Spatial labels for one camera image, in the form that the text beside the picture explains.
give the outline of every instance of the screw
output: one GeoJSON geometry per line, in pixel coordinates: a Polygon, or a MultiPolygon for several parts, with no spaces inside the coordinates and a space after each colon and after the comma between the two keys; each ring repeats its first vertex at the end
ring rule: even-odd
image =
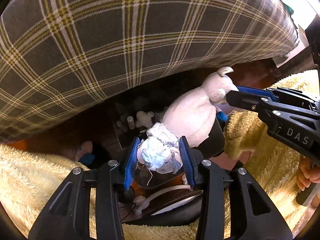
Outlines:
{"type": "Polygon", "coordinates": [[[109,166],[114,167],[118,165],[118,162],[116,160],[111,160],[111,161],[108,161],[108,164],[109,166]]]}
{"type": "Polygon", "coordinates": [[[81,173],[81,168],[79,168],[79,167],[74,168],[74,169],[72,170],[72,173],[75,174],[75,175],[80,174],[80,173],[81,173]]]}
{"type": "Polygon", "coordinates": [[[246,170],[245,168],[239,168],[239,169],[238,169],[238,172],[239,172],[241,175],[247,174],[247,170],[246,170]]]}
{"type": "Polygon", "coordinates": [[[279,111],[277,111],[277,110],[273,110],[272,113],[275,114],[275,115],[278,115],[278,116],[281,115],[281,113],[279,111]]]}
{"type": "Polygon", "coordinates": [[[203,166],[210,166],[211,165],[211,161],[209,161],[209,160],[203,160],[201,163],[203,166]]]}

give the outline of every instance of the plush toy body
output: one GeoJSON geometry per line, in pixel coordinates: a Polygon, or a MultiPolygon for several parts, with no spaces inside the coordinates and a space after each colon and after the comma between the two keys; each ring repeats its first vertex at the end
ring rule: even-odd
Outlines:
{"type": "Polygon", "coordinates": [[[185,136],[190,147],[207,139],[216,117],[215,104],[224,103],[230,90],[238,90],[225,75],[230,72],[231,67],[220,68],[200,87],[177,98],[164,114],[164,126],[177,137],[185,136]]]}

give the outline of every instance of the fluffy fabric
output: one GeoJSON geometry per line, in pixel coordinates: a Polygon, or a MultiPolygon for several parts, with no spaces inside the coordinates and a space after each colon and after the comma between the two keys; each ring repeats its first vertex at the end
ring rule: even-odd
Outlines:
{"type": "MultiPolygon", "coordinates": [[[[275,86],[292,87],[319,94],[316,71],[286,78],[275,86]]],[[[254,113],[234,113],[226,127],[226,151],[236,158],[243,150],[255,151],[245,167],[269,194],[293,229],[305,212],[295,202],[299,154],[266,134],[266,126],[254,113]]],[[[9,216],[27,236],[50,196],[74,167],[86,168],[61,156],[31,154],[0,145],[0,201],[9,216]]],[[[90,232],[95,231],[95,191],[91,195],[90,232]]],[[[225,204],[225,237],[230,232],[229,201],[225,204]]],[[[123,225],[126,240],[195,239],[197,221],[183,227],[123,225]]]]}

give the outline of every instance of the plaid pattern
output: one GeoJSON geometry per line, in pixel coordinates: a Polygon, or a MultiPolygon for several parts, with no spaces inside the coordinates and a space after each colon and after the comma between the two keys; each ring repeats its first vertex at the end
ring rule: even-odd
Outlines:
{"type": "Polygon", "coordinates": [[[11,0],[0,18],[0,140],[151,80],[284,55],[280,0],[11,0]]]}

